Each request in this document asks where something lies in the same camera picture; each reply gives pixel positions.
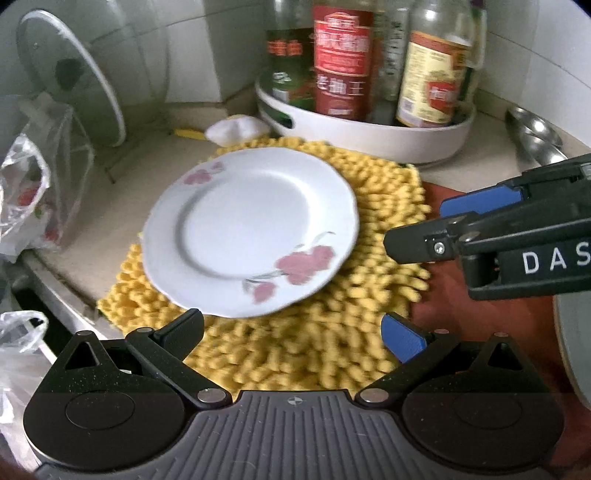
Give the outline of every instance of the sauce bottle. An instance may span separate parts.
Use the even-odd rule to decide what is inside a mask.
[[[417,0],[396,118],[408,127],[446,127],[452,120],[472,48],[469,0]]]
[[[272,94],[305,110],[314,109],[313,0],[267,0],[265,24]]]
[[[384,9],[384,42],[379,76],[372,89],[376,100],[368,121],[392,125],[404,72],[404,60],[410,29],[410,12],[414,0],[381,0]]]
[[[316,112],[364,121],[369,113],[376,0],[316,0]]]
[[[460,89],[459,101],[467,105],[474,102],[474,94],[484,68],[486,53],[486,5],[484,0],[470,0],[474,20],[474,43],[472,51],[466,57],[466,77]]]

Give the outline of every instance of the pink flower pattern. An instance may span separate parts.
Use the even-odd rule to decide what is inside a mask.
[[[270,281],[259,283],[252,292],[255,303],[263,303],[264,301],[269,300],[275,294],[276,288],[277,285]]]
[[[216,173],[221,173],[223,171],[226,170],[226,167],[224,166],[224,164],[222,162],[215,162],[212,165],[211,171],[207,171],[204,168],[200,168],[197,171],[194,171],[192,173],[190,173],[189,175],[187,175],[185,177],[185,179],[183,180],[183,183],[185,185],[202,185],[204,183],[207,183],[208,181],[211,181],[212,179],[212,175],[215,175]]]
[[[314,275],[330,268],[330,261],[335,257],[335,251],[327,245],[316,245],[308,252],[296,251],[286,257],[282,257],[275,263],[276,271],[267,275],[244,280],[245,293],[252,291],[255,303],[263,303],[275,295],[277,285],[269,281],[273,278],[285,276],[292,285],[305,285]]]

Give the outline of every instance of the metal screw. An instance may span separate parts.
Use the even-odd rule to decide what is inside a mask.
[[[226,392],[220,388],[206,388],[197,394],[197,399],[203,403],[219,403],[226,399]]]
[[[433,249],[435,250],[435,253],[437,255],[443,255],[445,253],[445,245],[443,245],[442,242],[437,242],[434,246]]]
[[[449,222],[450,225],[457,225],[458,223],[460,223],[464,218],[466,218],[466,215],[462,215],[459,216],[457,218],[454,218],[451,222]]]
[[[466,244],[468,242],[472,242],[473,240],[476,240],[479,236],[480,236],[480,232],[468,232],[468,233],[464,233],[460,237],[460,242],[463,242],[463,243]]]
[[[381,388],[367,388],[359,396],[366,403],[384,403],[390,397],[388,392]]]

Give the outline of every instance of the plate rim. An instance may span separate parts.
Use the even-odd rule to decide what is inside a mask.
[[[205,162],[198,163],[195,166],[193,166],[191,169],[187,170],[183,175],[181,175],[177,180],[172,182],[161,193],[158,200],[152,206],[150,213],[147,217],[147,220],[144,223],[144,227],[142,229],[142,238],[141,238],[142,260],[143,260],[143,265],[144,265],[144,273],[145,273],[146,277],[148,278],[150,283],[154,286],[154,288],[156,288],[156,290],[158,290],[160,293],[163,293],[170,301],[172,301],[175,304],[178,304],[182,308],[188,308],[188,307],[185,305],[181,305],[180,303],[177,303],[173,299],[174,296],[172,296],[170,294],[169,289],[166,287],[161,288],[161,286],[159,286],[159,281],[157,279],[156,280],[154,279],[154,276],[153,276],[154,270],[150,266],[150,261],[148,260],[146,254],[145,254],[145,252],[147,250],[147,245],[150,242],[147,239],[145,232],[148,230],[150,223],[154,221],[155,214],[156,214],[158,208],[161,206],[161,204],[164,203],[165,197],[167,195],[171,194],[172,192],[174,192],[175,190],[177,190],[178,187],[181,184],[183,184],[184,179],[192,171],[194,171],[195,169],[202,169],[202,168],[205,169],[208,166],[214,165],[216,162],[220,161],[220,159],[223,159],[225,157],[227,158],[228,156],[240,155],[240,154],[243,154],[243,152],[245,152],[245,151],[252,151],[252,150],[288,150],[288,151],[292,151],[296,154],[305,155],[307,157],[308,161],[315,162],[317,165],[322,165],[323,168],[326,168],[327,171],[334,174],[335,181],[339,181],[341,183],[341,185],[345,187],[345,190],[347,190],[349,193],[348,198],[341,199],[341,203],[343,203],[343,205],[346,205],[347,206],[346,209],[350,210],[352,212],[353,222],[350,224],[351,236],[350,236],[350,239],[348,239],[346,241],[347,247],[343,249],[343,251],[340,255],[335,256],[335,258],[331,262],[330,268],[328,269],[330,271],[330,275],[328,275],[324,280],[320,280],[316,283],[314,283],[312,281],[310,283],[308,283],[307,286],[309,286],[309,288],[307,290],[302,290],[302,292],[305,292],[302,295],[297,296],[297,297],[294,296],[294,299],[292,299],[290,301],[281,302],[281,306],[274,307],[272,309],[263,308],[265,305],[265,303],[263,302],[260,304],[261,305],[260,311],[256,312],[256,313],[228,314],[230,312],[224,312],[223,310],[218,310],[216,312],[207,312],[207,311],[202,310],[203,314],[219,316],[219,317],[224,317],[224,318],[239,319],[239,318],[252,318],[252,317],[263,316],[263,315],[268,315],[268,314],[278,312],[290,305],[294,305],[306,298],[311,297],[312,295],[318,293],[325,286],[327,286],[334,279],[334,277],[338,274],[342,265],[347,261],[347,259],[350,257],[351,253],[355,249],[355,245],[357,244],[357,240],[359,238],[359,228],[360,228],[359,209],[358,209],[358,203],[357,203],[357,197],[355,195],[355,191],[353,190],[353,187],[349,184],[349,182],[341,175],[341,173],[338,170],[336,170],[332,165],[330,165],[328,162],[324,161],[322,158],[317,157],[312,154],[309,154],[307,152],[294,150],[292,148],[275,147],[275,146],[273,146],[273,147],[259,147],[259,148],[244,148],[241,150],[235,150],[232,152],[228,152],[228,153],[222,154],[222,155],[214,157],[214,158],[210,158],[210,159],[206,160]],[[201,310],[200,306],[193,306],[191,308],[195,308],[195,307]]]

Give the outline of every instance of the red label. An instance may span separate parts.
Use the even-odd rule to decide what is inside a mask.
[[[316,111],[364,120],[372,69],[373,12],[314,7]]]
[[[450,82],[426,82],[426,86],[429,105],[451,115],[456,104],[457,85]]]

